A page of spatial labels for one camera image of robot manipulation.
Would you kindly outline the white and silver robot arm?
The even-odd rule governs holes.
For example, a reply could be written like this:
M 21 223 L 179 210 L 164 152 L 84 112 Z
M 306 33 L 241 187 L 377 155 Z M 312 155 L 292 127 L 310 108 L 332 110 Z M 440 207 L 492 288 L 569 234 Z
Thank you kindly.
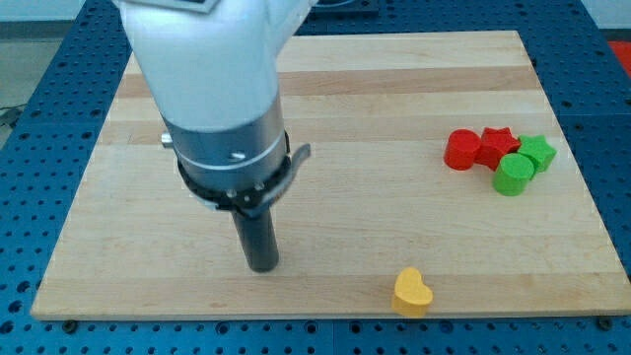
M 315 0 L 118 1 L 185 174 L 213 190 L 270 178 L 286 155 L 276 59 Z

